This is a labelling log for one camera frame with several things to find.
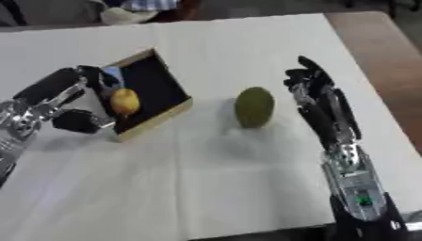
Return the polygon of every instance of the robotic finger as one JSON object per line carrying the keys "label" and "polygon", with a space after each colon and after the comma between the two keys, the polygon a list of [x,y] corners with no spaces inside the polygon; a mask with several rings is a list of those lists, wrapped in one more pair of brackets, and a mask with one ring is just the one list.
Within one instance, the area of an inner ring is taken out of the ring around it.
{"label": "robotic finger", "polygon": [[287,71],[284,84],[324,149],[334,240],[406,240],[403,218],[358,143],[362,133],[345,94],[313,60],[300,56],[299,63],[305,68]]}

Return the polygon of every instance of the wooden box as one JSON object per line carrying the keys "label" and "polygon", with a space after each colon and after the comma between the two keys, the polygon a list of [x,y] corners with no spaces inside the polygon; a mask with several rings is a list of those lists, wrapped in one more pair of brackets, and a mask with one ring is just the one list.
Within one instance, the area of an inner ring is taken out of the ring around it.
{"label": "wooden box", "polygon": [[108,66],[121,67],[124,86],[135,91],[141,100],[140,110],[127,118],[111,109],[109,99],[96,92],[105,112],[116,119],[114,132],[119,141],[141,134],[173,116],[188,110],[193,102],[167,65],[154,50],[130,56]]}

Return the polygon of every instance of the round fruit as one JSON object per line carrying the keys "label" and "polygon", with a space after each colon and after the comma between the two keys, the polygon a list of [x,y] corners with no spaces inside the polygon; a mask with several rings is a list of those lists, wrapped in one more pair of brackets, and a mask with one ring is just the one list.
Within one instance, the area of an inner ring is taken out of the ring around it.
{"label": "round fruit", "polygon": [[140,109],[138,95],[129,88],[120,88],[111,95],[111,108],[118,115],[129,116]]}
{"label": "round fruit", "polygon": [[264,126],[274,111],[274,98],[266,89],[248,88],[235,101],[235,115],[243,128]]}

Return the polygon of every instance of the white paper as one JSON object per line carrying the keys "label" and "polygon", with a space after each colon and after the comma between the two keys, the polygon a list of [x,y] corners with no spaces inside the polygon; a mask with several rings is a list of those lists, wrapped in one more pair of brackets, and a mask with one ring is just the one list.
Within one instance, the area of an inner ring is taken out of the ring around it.
{"label": "white paper", "polygon": [[[44,126],[0,191],[2,240],[185,240],[333,221],[322,148],[283,86],[298,55],[346,92],[400,211],[422,209],[419,155],[323,15],[3,33],[0,42],[2,99],[58,68],[151,47],[194,98],[125,144]],[[276,110],[264,129],[242,131],[233,101],[253,86],[271,91]]]}

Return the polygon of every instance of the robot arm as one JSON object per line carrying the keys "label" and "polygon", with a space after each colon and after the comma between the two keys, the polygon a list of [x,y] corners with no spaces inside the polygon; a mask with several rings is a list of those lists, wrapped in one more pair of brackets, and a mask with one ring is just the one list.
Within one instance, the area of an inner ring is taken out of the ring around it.
{"label": "robot arm", "polygon": [[284,84],[324,149],[334,240],[405,240],[406,225],[359,146],[362,134],[344,93],[314,61],[300,56],[299,63],[305,68],[287,71]]}
{"label": "robot arm", "polygon": [[94,134],[114,123],[87,110],[63,106],[85,94],[85,88],[112,88],[119,83],[99,68],[78,67],[54,72],[0,103],[0,187],[17,159],[46,121],[57,129]]}

